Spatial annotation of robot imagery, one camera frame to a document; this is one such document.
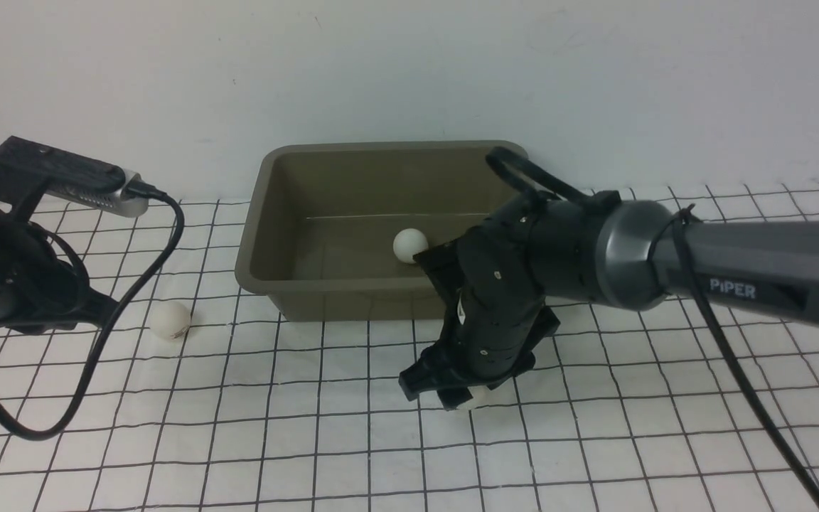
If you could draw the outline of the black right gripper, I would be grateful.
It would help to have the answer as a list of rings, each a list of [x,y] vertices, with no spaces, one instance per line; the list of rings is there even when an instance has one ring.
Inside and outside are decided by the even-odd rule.
[[[527,260],[540,214],[541,207],[509,202],[418,254],[446,308],[439,339],[399,373],[407,400],[441,391],[445,410],[471,410],[469,387],[495,388],[532,368],[527,351],[558,326]]]

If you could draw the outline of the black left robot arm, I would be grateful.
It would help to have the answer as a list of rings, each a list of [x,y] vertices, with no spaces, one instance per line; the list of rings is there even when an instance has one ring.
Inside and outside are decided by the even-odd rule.
[[[118,302],[95,291],[80,256],[60,236],[0,210],[0,328],[39,335],[103,327]]]

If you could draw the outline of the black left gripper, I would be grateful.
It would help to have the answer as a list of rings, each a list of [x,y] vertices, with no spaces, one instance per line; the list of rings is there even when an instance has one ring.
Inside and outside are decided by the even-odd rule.
[[[14,296],[0,327],[23,334],[97,328],[118,312],[118,301],[93,289],[87,267],[59,235],[29,220],[0,214],[6,252],[4,288]]]

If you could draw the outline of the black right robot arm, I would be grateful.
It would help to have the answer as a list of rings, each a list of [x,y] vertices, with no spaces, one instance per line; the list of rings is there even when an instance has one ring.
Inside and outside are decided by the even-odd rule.
[[[819,221],[703,223],[610,191],[520,194],[416,262],[446,311],[399,384],[409,400],[438,393],[448,410],[533,369],[532,350],[560,326],[550,297],[646,311],[699,289],[712,304],[819,328]]]

